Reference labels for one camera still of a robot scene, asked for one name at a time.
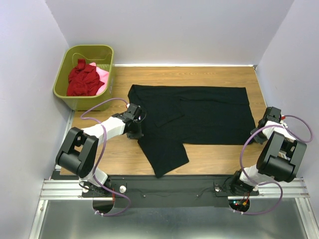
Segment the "wooden table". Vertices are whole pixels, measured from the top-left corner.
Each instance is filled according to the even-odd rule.
[[[253,67],[118,67],[113,96],[128,100],[127,94],[132,84],[153,86],[220,86],[246,87],[250,108],[255,123],[265,111],[265,103]],[[103,112],[87,114],[100,121],[107,120],[114,113],[124,112],[122,101],[113,101]],[[90,127],[95,122],[81,120],[83,112],[75,112],[72,126]],[[192,145],[184,144],[189,163],[168,174],[233,174],[240,168],[241,145]],[[244,154],[244,165],[257,162],[263,145],[249,145]],[[107,141],[106,152],[99,168],[108,174],[154,175],[153,169],[136,140],[126,135]],[[62,175],[71,174],[61,169]]]

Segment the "black shirt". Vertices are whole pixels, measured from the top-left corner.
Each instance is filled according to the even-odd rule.
[[[245,88],[132,85],[129,99],[147,112],[138,143],[156,177],[189,161],[183,143],[244,144],[255,128]]]

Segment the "olive green basket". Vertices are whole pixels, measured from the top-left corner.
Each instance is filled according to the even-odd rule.
[[[112,85],[114,82],[115,72],[113,67],[114,51],[107,45],[78,45],[70,48],[63,58],[59,73],[56,77],[53,92],[62,99],[68,107],[75,111],[86,111],[95,105],[106,101],[112,97]],[[85,59],[86,64],[92,62],[96,66],[109,72],[109,78],[105,91],[97,96],[66,96],[69,86],[68,76],[71,70],[78,64],[78,59]],[[95,111],[104,111],[110,103],[105,103]]]

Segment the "white backdrop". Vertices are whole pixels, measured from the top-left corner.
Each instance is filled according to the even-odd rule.
[[[0,8],[0,238],[29,237],[69,110],[53,97],[67,43],[42,0]]]
[[[70,46],[117,64],[258,64],[293,0],[46,0]]]
[[[308,143],[298,176],[304,177],[312,207],[319,217],[319,1],[296,0],[271,41],[257,75],[268,106],[305,119],[315,138]],[[307,128],[290,120],[291,129],[309,138]]]

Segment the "red cloth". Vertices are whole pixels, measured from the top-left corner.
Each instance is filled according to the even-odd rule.
[[[96,66],[86,64],[85,59],[78,59],[78,65],[69,74],[67,96],[95,96],[104,85],[96,73]]]

